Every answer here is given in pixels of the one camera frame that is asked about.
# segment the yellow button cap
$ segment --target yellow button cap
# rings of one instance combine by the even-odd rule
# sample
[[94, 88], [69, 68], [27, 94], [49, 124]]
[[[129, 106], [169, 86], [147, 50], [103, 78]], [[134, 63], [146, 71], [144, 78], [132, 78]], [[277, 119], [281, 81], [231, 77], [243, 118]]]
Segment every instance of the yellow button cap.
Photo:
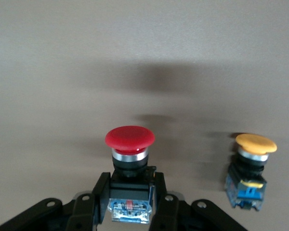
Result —
[[240, 134], [236, 137], [236, 142], [243, 150], [254, 155], [265, 155], [277, 150], [277, 145], [272, 140], [255, 134]]

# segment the silver screw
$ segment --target silver screw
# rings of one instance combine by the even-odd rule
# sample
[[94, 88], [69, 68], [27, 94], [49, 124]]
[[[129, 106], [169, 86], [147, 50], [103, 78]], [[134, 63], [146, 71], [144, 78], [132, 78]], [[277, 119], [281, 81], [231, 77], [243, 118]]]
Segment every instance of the silver screw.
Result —
[[197, 205], [198, 205], [199, 208], [206, 208], [206, 207], [207, 207], [206, 203], [204, 203], [204, 202], [202, 202], [202, 201], [199, 201], [199, 202], [197, 203]]
[[166, 201], [173, 201], [173, 197], [170, 195], [165, 196]]

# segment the red button cap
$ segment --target red button cap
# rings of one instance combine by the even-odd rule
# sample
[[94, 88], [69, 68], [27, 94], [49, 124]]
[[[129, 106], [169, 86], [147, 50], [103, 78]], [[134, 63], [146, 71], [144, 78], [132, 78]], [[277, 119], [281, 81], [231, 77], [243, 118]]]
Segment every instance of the red button cap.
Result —
[[106, 144], [118, 152], [131, 155], [141, 152], [154, 142], [154, 134], [140, 126], [123, 126], [107, 133]]

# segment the red mushroom push button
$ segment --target red mushroom push button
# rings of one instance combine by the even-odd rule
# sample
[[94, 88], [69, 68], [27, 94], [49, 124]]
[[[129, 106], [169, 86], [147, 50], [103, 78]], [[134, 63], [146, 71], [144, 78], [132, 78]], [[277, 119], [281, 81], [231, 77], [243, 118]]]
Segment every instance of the red mushroom push button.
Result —
[[140, 126], [123, 126], [107, 133], [106, 144], [112, 148], [115, 170], [125, 177], [136, 177], [148, 162], [148, 146], [154, 142], [154, 134]]

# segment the gray background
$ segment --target gray background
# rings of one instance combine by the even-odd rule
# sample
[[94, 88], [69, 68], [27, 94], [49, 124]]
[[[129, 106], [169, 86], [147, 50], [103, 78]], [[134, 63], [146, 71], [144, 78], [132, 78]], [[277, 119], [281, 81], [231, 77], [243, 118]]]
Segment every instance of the gray background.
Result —
[[[149, 164], [188, 203], [289, 231], [289, 1], [0, 1], [0, 224], [92, 189], [123, 125], [153, 130]], [[236, 132], [278, 145], [260, 212], [222, 190]]]

